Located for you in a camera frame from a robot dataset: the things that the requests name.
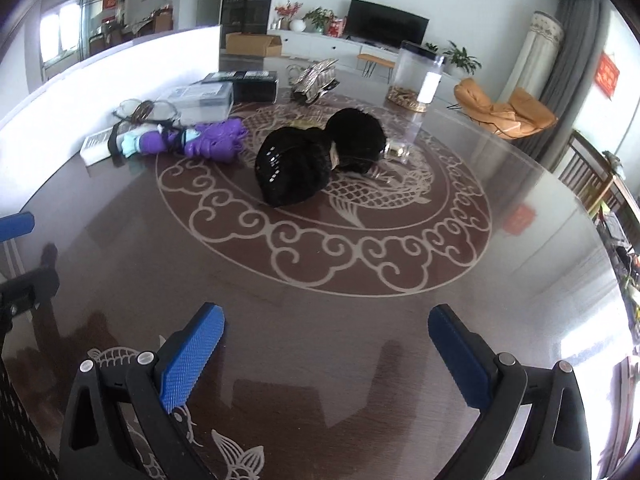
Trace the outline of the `black box on table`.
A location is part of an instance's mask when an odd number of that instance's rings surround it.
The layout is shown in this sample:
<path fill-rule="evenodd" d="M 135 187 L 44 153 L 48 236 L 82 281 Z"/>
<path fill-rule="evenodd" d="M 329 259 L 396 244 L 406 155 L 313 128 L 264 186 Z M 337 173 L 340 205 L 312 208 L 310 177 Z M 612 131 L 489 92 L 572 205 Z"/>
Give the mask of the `black box on table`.
<path fill-rule="evenodd" d="M 201 84 L 232 84 L 235 104 L 274 103 L 277 101 L 279 79 L 276 72 L 269 70 L 230 70 L 230 72 L 210 73 Z"/>

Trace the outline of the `small glass perfume bottle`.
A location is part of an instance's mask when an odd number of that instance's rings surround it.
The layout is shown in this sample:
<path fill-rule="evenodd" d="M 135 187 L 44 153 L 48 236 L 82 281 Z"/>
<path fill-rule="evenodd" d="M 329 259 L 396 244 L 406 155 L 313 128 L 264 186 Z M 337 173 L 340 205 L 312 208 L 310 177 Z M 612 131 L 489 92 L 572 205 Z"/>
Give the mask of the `small glass perfume bottle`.
<path fill-rule="evenodd" d="M 416 150 L 423 116 L 421 114 L 400 114 L 393 110 L 386 112 L 383 126 L 387 136 L 384 158 L 390 162 L 408 162 L 412 152 Z"/>

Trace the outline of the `orange butterfly chair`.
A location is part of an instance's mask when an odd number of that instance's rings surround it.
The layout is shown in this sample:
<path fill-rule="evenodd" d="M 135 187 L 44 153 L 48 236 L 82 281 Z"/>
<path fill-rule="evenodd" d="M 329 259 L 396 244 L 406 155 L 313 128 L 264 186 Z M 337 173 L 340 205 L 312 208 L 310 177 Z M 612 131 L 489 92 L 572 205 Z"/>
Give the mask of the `orange butterfly chair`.
<path fill-rule="evenodd" d="M 520 87 L 506 102 L 492 102 L 473 78 L 465 78 L 454 87 L 454 97 L 472 122 L 508 141 L 533 136 L 558 121 L 548 107 Z"/>

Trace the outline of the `purple item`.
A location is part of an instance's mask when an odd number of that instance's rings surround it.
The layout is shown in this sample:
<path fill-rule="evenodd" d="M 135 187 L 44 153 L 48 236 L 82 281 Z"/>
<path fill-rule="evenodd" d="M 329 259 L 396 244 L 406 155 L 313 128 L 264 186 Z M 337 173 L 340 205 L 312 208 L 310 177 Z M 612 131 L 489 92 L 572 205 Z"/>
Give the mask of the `purple item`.
<path fill-rule="evenodd" d="M 228 164 L 239 155 L 246 134 L 247 128 L 240 118 L 191 127 L 173 122 L 144 122 L 124 133 L 114 129 L 107 148 L 113 158 L 172 153 Z"/>

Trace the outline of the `green potted plant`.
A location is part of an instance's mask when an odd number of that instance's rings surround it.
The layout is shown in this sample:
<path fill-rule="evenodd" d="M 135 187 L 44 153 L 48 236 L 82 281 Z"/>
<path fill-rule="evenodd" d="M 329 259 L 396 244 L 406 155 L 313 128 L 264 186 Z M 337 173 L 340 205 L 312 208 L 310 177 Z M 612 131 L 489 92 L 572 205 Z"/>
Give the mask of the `green potted plant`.
<path fill-rule="evenodd" d="M 308 24 L 311 24 L 312 30 L 314 32 L 318 32 L 318 34 L 324 34 L 334 18 L 335 14 L 331 9 L 318 6 L 318 8 L 314 8 L 308 11 L 304 15 L 303 20 Z"/>

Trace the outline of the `brown cardboard box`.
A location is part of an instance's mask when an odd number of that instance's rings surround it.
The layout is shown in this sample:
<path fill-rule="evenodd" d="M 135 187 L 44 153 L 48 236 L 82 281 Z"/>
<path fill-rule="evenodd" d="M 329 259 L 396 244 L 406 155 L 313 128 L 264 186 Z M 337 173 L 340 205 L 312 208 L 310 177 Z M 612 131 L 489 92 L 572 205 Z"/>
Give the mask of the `brown cardboard box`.
<path fill-rule="evenodd" d="M 278 58 L 282 55 L 282 41 L 278 35 L 229 32 L 226 35 L 226 51 L 232 55 Z"/>

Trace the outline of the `black flat television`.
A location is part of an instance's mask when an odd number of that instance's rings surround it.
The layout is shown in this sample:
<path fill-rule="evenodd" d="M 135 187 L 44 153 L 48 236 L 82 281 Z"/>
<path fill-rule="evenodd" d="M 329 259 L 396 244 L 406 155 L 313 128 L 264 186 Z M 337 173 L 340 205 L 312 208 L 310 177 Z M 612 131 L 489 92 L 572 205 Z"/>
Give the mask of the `black flat television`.
<path fill-rule="evenodd" d="M 403 41 L 420 44 L 427 26 L 428 19 L 423 16 L 366 0 L 352 0 L 344 36 L 399 48 Z"/>

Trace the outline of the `wooden side table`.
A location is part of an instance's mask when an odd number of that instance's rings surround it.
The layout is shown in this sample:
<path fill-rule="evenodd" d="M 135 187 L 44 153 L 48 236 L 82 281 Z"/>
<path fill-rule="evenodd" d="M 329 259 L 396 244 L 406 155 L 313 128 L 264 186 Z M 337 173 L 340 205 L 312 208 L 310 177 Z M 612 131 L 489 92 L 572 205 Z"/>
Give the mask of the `wooden side table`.
<path fill-rule="evenodd" d="M 357 55 L 357 60 L 363 62 L 363 69 L 361 75 L 366 78 L 371 78 L 378 67 L 385 68 L 387 70 L 386 80 L 390 81 L 395 69 L 395 62 L 386 60 L 386 58 L 379 58 L 378 56 L 369 53 L 360 53 Z"/>

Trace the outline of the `wooden dining table set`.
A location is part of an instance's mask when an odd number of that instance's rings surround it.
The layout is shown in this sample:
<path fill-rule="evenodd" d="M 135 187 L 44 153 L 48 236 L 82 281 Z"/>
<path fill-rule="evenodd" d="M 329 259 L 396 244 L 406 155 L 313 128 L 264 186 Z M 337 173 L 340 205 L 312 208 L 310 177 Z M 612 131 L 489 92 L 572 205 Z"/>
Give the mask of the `wooden dining table set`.
<path fill-rule="evenodd" d="M 146 18 L 126 25 L 116 18 L 103 21 L 99 30 L 89 37 L 88 55 L 93 56 L 125 42 L 174 29 L 174 8 L 163 6 Z"/>

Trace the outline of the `white comb package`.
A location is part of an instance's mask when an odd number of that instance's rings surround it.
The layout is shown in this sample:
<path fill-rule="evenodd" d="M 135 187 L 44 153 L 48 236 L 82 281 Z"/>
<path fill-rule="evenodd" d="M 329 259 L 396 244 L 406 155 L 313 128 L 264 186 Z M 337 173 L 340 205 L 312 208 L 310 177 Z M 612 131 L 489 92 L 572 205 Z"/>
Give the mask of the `white comb package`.
<path fill-rule="evenodd" d="M 111 127 L 85 137 L 80 148 L 80 158 L 86 167 L 91 167 L 120 153 L 117 127 Z"/>

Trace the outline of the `red flower vase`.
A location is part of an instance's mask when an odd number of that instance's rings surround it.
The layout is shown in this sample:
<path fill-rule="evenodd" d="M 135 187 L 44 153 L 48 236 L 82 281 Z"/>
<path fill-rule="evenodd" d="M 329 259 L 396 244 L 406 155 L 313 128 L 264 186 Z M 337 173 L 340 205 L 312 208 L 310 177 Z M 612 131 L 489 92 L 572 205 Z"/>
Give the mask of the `red flower vase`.
<path fill-rule="evenodd" d="M 303 7 L 302 2 L 288 0 L 286 3 L 278 4 L 274 7 L 274 12 L 276 12 L 278 26 L 277 29 L 288 29 L 288 25 L 292 22 L 292 19 L 295 18 L 295 15 L 300 11 Z"/>

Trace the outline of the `white floor air conditioner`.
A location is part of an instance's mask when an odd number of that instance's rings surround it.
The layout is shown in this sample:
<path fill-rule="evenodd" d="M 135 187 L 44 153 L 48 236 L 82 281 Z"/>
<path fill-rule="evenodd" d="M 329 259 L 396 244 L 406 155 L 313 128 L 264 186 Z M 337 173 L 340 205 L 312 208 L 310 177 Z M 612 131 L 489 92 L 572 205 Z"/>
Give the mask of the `white floor air conditioner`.
<path fill-rule="evenodd" d="M 521 88 L 539 99 L 550 77 L 564 39 L 564 29 L 553 16 L 536 11 L 529 23 L 523 47 L 498 101 L 506 102 Z"/>

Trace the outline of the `metallic woven basket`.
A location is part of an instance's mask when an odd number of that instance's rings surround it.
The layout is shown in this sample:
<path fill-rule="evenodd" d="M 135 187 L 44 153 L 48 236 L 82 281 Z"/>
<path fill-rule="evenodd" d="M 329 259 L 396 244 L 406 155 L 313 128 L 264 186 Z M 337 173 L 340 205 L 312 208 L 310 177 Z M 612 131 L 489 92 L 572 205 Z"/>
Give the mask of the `metallic woven basket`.
<path fill-rule="evenodd" d="M 289 65 L 286 70 L 292 100 L 298 104 L 311 105 L 335 89 L 340 84 L 336 78 L 336 66 L 336 58 L 326 58 L 306 67 Z"/>

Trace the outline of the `clear tall container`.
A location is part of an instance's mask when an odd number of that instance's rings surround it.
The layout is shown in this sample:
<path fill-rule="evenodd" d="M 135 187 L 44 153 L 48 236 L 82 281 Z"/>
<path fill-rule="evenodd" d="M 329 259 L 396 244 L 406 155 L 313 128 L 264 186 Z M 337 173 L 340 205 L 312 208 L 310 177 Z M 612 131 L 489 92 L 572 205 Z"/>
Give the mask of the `clear tall container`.
<path fill-rule="evenodd" d="M 403 41 L 387 89 L 386 100 L 410 110 L 424 113 L 434 99 L 442 79 L 445 58 L 427 48 Z"/>

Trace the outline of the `white tv cabinet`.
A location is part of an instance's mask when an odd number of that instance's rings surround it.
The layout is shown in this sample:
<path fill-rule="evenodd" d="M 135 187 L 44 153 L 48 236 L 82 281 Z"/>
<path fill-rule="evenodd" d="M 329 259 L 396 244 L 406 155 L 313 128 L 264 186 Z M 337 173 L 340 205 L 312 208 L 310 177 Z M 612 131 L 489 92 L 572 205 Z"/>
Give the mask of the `white tv cabinet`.
<path fill-rule="evenodd" d="M 337 66 L 342 70 L 363 69 L 363 62 L 357 60 L 360 53 L 369 53 L 379 58 L 396 62 L 397 53 L 362 42 L 333 38 L 311 32 L 292 32 L 292 30 L 270 30 L 271 35 L 278 35 L 282 41 L 282 54 L 289 58 L 304 58 L 309 61 L 321 61 L 325 58 L 336 58 Z M 378 67 L 386 75 L 387 70 Z"/>

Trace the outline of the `green plants by tv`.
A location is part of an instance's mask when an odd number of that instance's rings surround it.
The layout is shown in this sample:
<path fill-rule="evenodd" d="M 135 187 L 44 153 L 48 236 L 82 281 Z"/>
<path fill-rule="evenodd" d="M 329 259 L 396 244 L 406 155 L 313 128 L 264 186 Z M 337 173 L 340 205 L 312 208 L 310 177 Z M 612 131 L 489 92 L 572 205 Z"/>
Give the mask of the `green plants by tv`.
<path fill-rule="evenodd" d="M 445 50 L 440 50 L 437 44 L 431 42 L 426 42 L 423 47 L 434 56 L 436 70 L 440 72 L 466 77 L 473 76 L 483 68 L 476 56 L 470 55 L 466 47 L 459 47 L 453 41 L 449 41 Z"/>

